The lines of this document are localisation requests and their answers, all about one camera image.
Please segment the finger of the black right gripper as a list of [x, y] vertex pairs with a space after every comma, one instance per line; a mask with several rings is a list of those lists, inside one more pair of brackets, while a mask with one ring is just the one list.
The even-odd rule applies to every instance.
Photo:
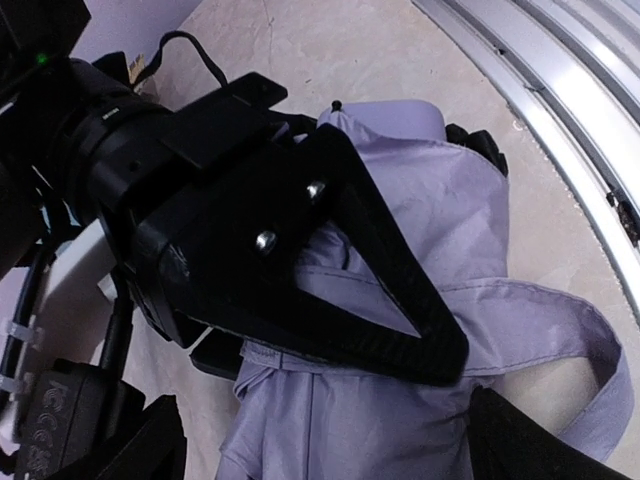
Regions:
[[330, 366], [451, 385], [469, 346], [348, 137], [273, 128], [224, 148], [139, 224], [134, 265], [174, 319], [209, 326], [198, 363], [265, 346]]

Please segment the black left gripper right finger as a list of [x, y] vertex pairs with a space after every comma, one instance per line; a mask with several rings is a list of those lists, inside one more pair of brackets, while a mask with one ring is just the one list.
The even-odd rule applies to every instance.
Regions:
[[467, 416], [475, 479], [624, 480], [544, 430], [496, 391], [478, 387]]

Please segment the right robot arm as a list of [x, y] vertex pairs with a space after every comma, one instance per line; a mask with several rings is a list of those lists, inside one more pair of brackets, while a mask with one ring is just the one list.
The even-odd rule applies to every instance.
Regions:
[[[179, 111], [141, 98], [123, 54], [71, 57], [81, 1], [1, 5], [1, 148], [83, 223], [99, 220], [147, 320], [201, 371], [238, 376], [245, 341], [331, 365], [449, 386], [469, 345], [348, 137], [275, 111], [258, 73]], [[402, 333], [295, 281], [334, 223], [409, 322]]]

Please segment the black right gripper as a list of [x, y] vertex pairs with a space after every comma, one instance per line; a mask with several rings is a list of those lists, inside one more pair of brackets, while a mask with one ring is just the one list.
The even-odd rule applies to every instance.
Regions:
[[174, 319], [154, 290], [158, 283], [144, 280], [135, 267], [139, 224], [200, 176], [207, 162], [222, 157], [224, 148], [241, 152], [244, 141], [255, 146], [267, 129], [283, 125], [294, 135], [309, 133], [317, 121], [274, 111], [287, 92], [257, 73], [223, 82], [171, 112], [133, 91], [121, 59], [73, 59], [69, 71], [74, 104], [64, 133], [66, 198], [79, 220], [100, 220], [150, 325], [166, 340], [189, 347], [204, 329]]

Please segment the lavender folding umbrella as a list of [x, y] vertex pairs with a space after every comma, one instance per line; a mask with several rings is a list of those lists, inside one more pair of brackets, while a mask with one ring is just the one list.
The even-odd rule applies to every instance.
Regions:
[[[426, 102], [333, 105], [320, 123], [344, 132], [397, 221], [429, 286], [405, 269], [390, 291], [346, 238], [320, 229], [298, 264], [300, 287], [395, 333], [422, 333], [412, 307], [436, 299], [469, 354], [448, 387], [315, 363], [246, 343], [240, 408], [221, 448], [220, 479], [613, 479], [606, 459], [633, 411], [622, 346], [589, 302], [507, 274], [506, 163], [489, 136], [471, 146]], [[552, 434], [499, 392], [504, 377], [556, 360], [594, 364], [594, 398]]]

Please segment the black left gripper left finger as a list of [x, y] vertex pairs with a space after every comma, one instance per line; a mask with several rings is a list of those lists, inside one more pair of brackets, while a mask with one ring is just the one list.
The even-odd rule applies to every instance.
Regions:
[[97, 450], [51, 478], [182, 480], [186, 456], [187, 439], [176, 397], [162, 395]]

